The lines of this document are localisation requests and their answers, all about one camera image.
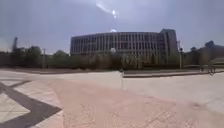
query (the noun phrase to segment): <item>paved plaza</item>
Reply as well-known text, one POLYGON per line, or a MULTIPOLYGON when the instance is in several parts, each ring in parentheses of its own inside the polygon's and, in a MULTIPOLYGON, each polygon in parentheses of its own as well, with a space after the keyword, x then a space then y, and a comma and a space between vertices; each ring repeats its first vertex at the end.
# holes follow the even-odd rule
POLYGON ((0 71, 0 128, 222 128, 224 74, 0 71))

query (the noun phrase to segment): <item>large white building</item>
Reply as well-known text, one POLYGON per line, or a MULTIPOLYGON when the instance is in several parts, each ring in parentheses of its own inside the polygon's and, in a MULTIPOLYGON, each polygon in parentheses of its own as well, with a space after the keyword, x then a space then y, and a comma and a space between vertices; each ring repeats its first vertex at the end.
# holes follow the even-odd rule
POLYGON ((111 32, 83 36, 71 39, 71 55, 96 55, 116 49, 119 55, 131 55, 136 58, 155 58, 167 62, 172 54, 178 54, 175 30, 163 29, 161 32, 111 32))

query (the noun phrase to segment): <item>window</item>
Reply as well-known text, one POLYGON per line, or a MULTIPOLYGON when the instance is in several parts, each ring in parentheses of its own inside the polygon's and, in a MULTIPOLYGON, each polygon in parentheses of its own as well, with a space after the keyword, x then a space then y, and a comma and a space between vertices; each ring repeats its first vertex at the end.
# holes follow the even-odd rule
POLYGON ((149 36, 145 35, 145 41, 149 41, 149 36))

